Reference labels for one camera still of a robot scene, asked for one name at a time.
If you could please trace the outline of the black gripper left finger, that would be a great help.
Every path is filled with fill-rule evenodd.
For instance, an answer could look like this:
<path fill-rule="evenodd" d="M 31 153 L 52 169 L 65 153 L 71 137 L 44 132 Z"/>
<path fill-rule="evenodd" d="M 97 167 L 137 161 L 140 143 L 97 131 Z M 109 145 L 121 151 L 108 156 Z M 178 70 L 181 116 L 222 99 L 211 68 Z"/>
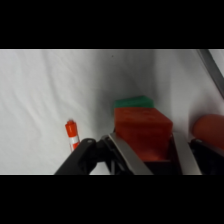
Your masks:
<path fill-rule="evenodd" d="M 115 133 L 99 141 L 86 138 L 68 156 L 56 175 L 89 175 L 104 162 L 112 175 L 152 175 L 131 147 Z"/>

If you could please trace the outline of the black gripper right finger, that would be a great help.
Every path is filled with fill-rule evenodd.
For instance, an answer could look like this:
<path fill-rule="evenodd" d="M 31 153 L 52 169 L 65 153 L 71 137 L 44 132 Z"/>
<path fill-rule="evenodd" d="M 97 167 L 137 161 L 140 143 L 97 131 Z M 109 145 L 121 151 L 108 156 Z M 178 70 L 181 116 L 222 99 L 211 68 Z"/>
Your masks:
<path fill-rule="evenodd" d="M 202 140 L 188 142 L 181 133 L 172 135 L 173 163 L 179 175 L 224 175 L 224 151 Z"/>

